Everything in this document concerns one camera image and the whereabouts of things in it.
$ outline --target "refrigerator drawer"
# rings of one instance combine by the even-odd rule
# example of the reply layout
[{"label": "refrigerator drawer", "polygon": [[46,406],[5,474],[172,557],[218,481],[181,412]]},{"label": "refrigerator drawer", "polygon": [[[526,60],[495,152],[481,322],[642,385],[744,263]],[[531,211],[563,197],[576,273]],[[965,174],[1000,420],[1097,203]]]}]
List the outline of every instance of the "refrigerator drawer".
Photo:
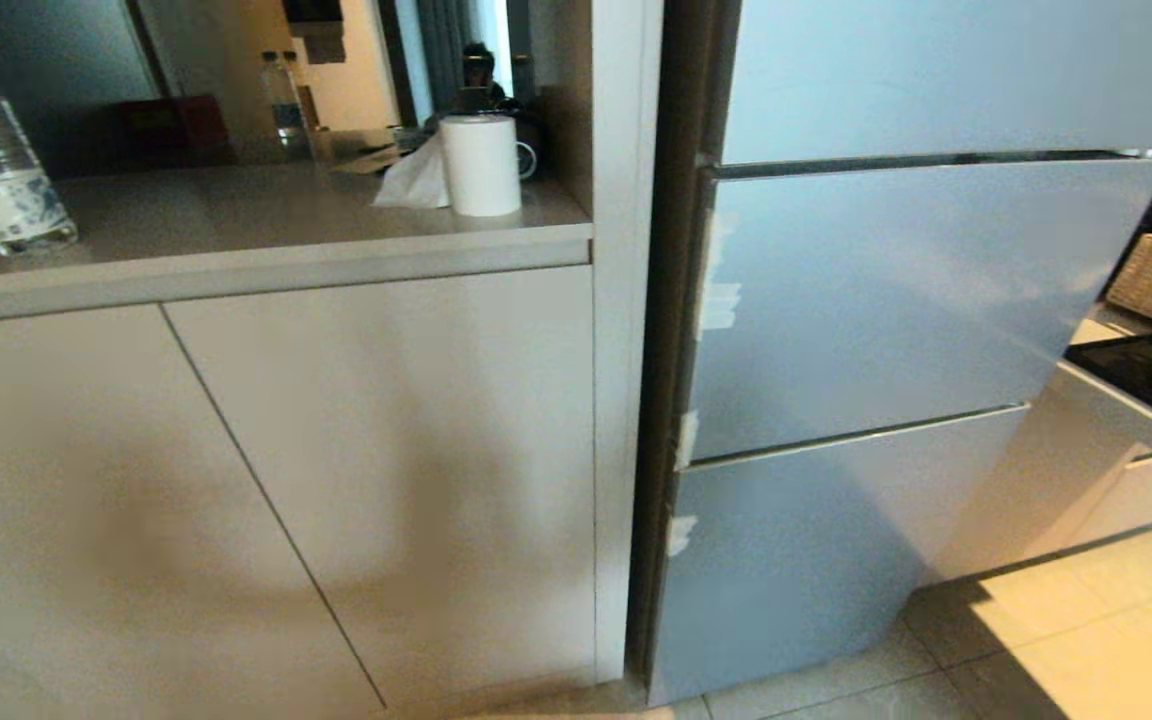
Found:
[{"label": "refrigerator drawer", "polygon": [[1025,410],[682,473],[653,705],[879,642]]},{"label": "refrigerator drawer", "polygon": [[742,0],[722,164],[1152,147],[1152,0]]},{"label": "refrigerator drawer", "polygon": [[691,457],[1037,396],[1151,196],[1152,160],[718,182]]}]

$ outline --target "shelf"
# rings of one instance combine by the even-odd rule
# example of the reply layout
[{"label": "shelf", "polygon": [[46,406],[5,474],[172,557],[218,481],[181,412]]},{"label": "shelf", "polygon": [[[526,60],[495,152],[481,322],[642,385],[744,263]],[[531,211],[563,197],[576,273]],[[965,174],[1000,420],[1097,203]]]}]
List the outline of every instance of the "shelf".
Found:
[{"label": "shelf", "polygon": [[81,240],[0,258],[0,318],[590,262],[593,225],[558,182],[499,218],[372,209],[379,188],[310,162],[59,183]]}]

